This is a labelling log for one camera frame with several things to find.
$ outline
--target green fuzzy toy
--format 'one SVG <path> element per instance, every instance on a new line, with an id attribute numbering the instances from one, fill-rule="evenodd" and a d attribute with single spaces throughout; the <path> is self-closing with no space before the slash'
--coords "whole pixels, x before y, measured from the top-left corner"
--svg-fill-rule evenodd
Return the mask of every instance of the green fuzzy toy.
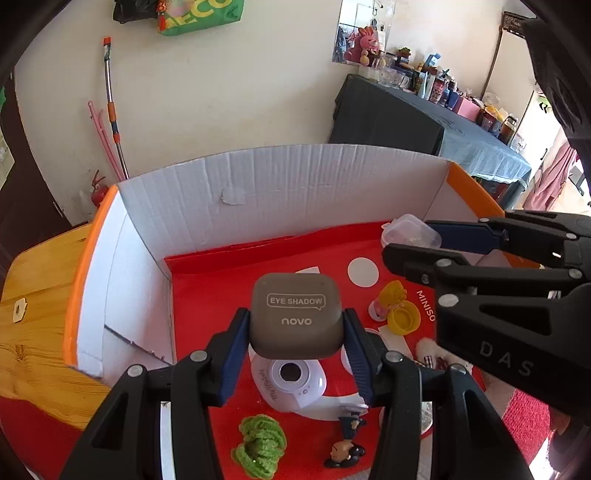
<path id="1" fill-rule="evenodd" d="M 244 441 L 232 449 L 232 459 L 250 478 L 271 480 L 287 448 L 279 422 L 267 415 L 256 415 L 242 419 L 238 430 Z"/>

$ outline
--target green bag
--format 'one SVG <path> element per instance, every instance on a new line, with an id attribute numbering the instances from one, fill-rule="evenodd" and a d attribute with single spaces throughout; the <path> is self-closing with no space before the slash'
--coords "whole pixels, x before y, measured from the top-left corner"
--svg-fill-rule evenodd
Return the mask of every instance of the green bag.
<path id="1" fill-rule="evenodd" d="M 237 22 L 243 8 L 244 0 L 170 0 L 160 33 L 173 36 Z"/>

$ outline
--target pink box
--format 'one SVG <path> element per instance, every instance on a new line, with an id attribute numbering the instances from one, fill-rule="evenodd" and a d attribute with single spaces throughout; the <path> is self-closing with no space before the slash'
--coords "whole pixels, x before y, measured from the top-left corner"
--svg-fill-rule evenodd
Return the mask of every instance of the pink box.
<path id="1" fill-rule="evenodd" d="M 466 117 L 468 120 L 476 122 L 476 118 L 478 118 L 478 114 L 480 113 L 480 107 L 470 100 L 460 97 L 453 111 L 458 115 Z"/>

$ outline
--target dark gray tablecloth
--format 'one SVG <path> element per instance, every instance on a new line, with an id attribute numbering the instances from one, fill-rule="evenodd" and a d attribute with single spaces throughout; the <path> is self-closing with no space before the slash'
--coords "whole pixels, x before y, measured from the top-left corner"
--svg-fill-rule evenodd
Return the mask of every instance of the dark gray tablecloth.
<path id="1" fill-rule="evenodd" d="M 515 183 L 501 199 L 511 208 L 531 166 L 470 120 L 416 95 L 348 75 L 336 98 L 330 143 L 377 145 L 438 155 L 471 176 Z"/>

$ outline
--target small figurine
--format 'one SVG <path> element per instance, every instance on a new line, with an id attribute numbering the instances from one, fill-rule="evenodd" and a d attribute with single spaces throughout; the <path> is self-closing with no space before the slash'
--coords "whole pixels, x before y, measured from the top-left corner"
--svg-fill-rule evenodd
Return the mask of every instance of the small figurine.
<path id="1" fill-rule="evenodd" d="M 369 65 L 369 52 L 367 50 L 361 51 L 361 56 L 359 58 L 359 63 L 364 67 Z"/>
<path id="2" fill-rule="evenodd" d="M 347 417 L 339 417 L 340 427 L 343 431 L 343 438 L 345 440 L 353 440 L 357 429 L 367 425 L 367 421 L 362 419 L 358 413 L 351 413 Z"/>
<path id="3" fill-rule="evenodd" d="M 355 437 L 358 428 L 367 425 L 367 421 L 360 417 L 363 408 L 356 406 L 348 410 L 350 415 L 339 417 L 344 440 L 333 444 L 330 450 L 330 458 L 324 461 L 326 468 L 348 468 L 356 465 L 359 458 L 365 455 L 365 448 L 351 441 Z"/>
<path id="4" fill-rule="evenodd" d="M 326 468 L 348 468 L 356 465 L 359 458 L 365 455 L 365 449 L 351 440 L 336 442 L 330 450 L 330 458 L 324 461 Z"/>

